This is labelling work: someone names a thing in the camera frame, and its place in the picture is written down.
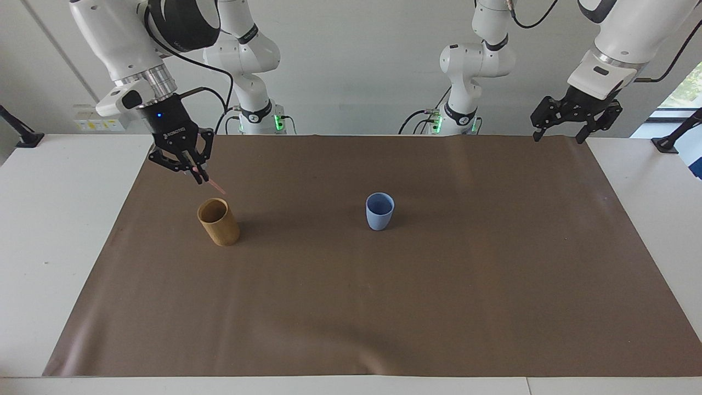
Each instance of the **electrical outlet panel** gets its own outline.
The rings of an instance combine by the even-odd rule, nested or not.
[[[101,117],[94,105],[74,105],[73,109],[76,111],[74,122],[80,131],[123,132],[129,127],[127,114]]]

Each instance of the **white table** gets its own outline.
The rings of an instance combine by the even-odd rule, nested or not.
[[[702,377],[38,377],[150,144],[47,136],[0,167],[0,394],[702,394]],[[648,140],[588,144],[702,338],[702,182]]]

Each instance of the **green indicator light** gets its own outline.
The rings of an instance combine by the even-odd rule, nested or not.
[[[285,127],[285,124],[283,121],[280,119],[280,115],[274,115],[275,118],[275,129],[281,131]]]
[[[444,123],[444,117],[439,115],[439,118],[437,118],[437,122],[434,125],[434,134],[439,134],[441,133],[441,125]]]

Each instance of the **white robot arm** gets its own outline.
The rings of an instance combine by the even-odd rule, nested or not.
[[[481,44],[454,44],[441,54],[441,68],[451,80],[451,95],[440,108],[434,134],[469,134],[482,88],[476,77],[502,77],[515,68],[515,52],[508,44],[510,12],[505,0],[478,0],[473,31]]]
[[[93,52],[107,67],[115,88],[96,106],[103,116],[137,110],[151,128],[155,148],[149,159],[173,171],[190,171],[198,183],[208,181],[205,164],[214,132],[200,129],[181,103],[176,82],[162,58],[210,48],[206,58],[225,67],[246,120],[244,131],[275,133],[276,106],[254,72],[278,66],[278,48],[253,24],[246,0],[70,0],[71,12]],[[197,149],[198,138],[205,141]]]
[[[282,107],[268,97],[263,80],[253,73],[275,70],[280,51],[258,30],[246,0],[220,0],[222,34],[215,45],[205,49],[205,62],[234,77],[245,134],[284,134],[280,121]]]
[[[546,129],[564,122],[585,122],[579,143],[607,130],[622,111],[616,95],[656,56],[661,44],[680,28],[698,0],[578,0],[580,10],[600,25],[593,47],[573,71],[563,99],[546,96],[531,115],[539,141]]]

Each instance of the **bamboo cup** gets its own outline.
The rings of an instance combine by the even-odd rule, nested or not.
[[[224,247],[239,239],[239,224],[226,200],[219,197],[208,199],[197,210],[197,218],[215,244]]]

